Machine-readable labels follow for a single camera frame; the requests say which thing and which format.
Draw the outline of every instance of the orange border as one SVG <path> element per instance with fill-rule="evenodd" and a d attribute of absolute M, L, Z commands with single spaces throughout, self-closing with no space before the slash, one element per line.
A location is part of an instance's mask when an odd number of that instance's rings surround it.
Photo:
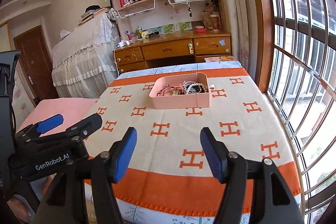
<path fill-rule="evenodd" d="M 301 193 L 294 161 L 278 167 L 293 195 Z M 225 185 L 213 177 L 163 175 L 128 168 L 113 184 L 116 198 L 151 210 L 186 216 L 216 216 Z M 246 184 L 243 213 L 251 212 L 253 180 Z"/>
<path fill-rule="evenodd" d="M 197 71 L 189 70 L 189 71 L 177 71 L 177 72 L 161 73 L 161 74 L 156 74 L 156 75 L 144 75 L 144 76 L 124 78 L 124 79 L 116 79 L 109 85 L 109 87 L 151 83 L 151 82 L 155 82 L 157 79 L 164 77 L 164 76 L 186 75 L 186 74 L 196 73 L 196 72 L 205 73 L 208 78 L 248 76 L 248 73 L 243 68 L 204 69 L 204 70 L 197 70 Z"/>

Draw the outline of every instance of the desk drawer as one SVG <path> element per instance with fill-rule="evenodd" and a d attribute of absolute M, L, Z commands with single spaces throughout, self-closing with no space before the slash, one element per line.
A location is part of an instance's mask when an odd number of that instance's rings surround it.
<path fill-rule="evenodd" d="M 140 47 L 116 51 L 115 60 L 117 61 L 118 66 L 143 61 Z"/>
<path fill-rule="evenodd" d="M 189 44 L 193 45 L 192 39 L 180 39 L 142 46 L 143 58 L 144 60 L 152 60 L 165 57 L 192 55 L 193 53 L 191 54 L 189 52 Z"/>
<path fill-rule="evenodd" d="M 200 37 L 194 38 L 195 53 L 201 54 L 232 54 L 231 37 Z"/>
<path fill-rule="evenodd" d="M 144 62 L 136 62 L 132 64 L 126 64 L 122 66 L 118 66 L 119 73 L 122 74 L 124 72 L 129 72 L 129 71 L 135 71 L 135 70 L 142 70 L 145 69 L 145 63 Z"/>

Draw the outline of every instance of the blue gripper pad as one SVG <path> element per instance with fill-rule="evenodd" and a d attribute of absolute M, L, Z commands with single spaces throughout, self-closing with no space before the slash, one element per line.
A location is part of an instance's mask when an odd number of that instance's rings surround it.
<path fill-rule="evenodd" d="M 57 114 L 40 122 L 36 128 L 36 131 L 40 134 L 44 134 L 49 130 L 52 130 L 55 127 L 60 126 L 63 123 L 63 121 L 64 121 L 63 116 L 61 114 Z"/>
<path fill-rule="evenodd" d="M 114 181 L 118 183 L 125 175 L 131 160 L 135 145 L 137 144 L 137 131 L 133 127 L 129 127 L 122 138 L 121 143 L 124 143 L 122 150 L 115 163 Z"/>
<path fill-rule="evenodd" d="M 212 133 L 211 133 L 211 131 L 208 127 L 202 128 L 201 135 L 200 135 L 200 140 L 201 140 L 201 145 L 202 145 L 203 151 L 204 151 L 205 156 L 207 158 L 207 161 L 209 163 L 212 175 L 220 183 L 222 183 L 222 180 L 223 180 L 222 160 L 221 160 L 220 156 L 218 155 L 218 150 L 216 149 L 217 141 L 214 138 L 214 136 L 212 135 Z"/>

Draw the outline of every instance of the window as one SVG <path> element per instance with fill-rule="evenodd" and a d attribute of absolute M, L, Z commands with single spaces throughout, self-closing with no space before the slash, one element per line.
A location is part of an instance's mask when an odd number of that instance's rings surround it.
<path fill-rule="evenodd" d="M 336 2 L 272 1 L 268 96 L 293 141 L 308 200 L 336 180 Z M 315 224 L 330 201 L 306 208 L 305 222 Z"/>

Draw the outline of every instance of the wooden door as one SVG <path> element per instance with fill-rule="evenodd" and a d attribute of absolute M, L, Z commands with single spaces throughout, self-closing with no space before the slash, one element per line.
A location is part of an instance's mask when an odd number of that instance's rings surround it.
<path fill-rule="evenodd" d="M 19 61 L 34 96 L 38 100 L 59 98 L 51 78 L 53 66 L 41 26 L 14 37 L 14 44 L 21 50 Z"/>

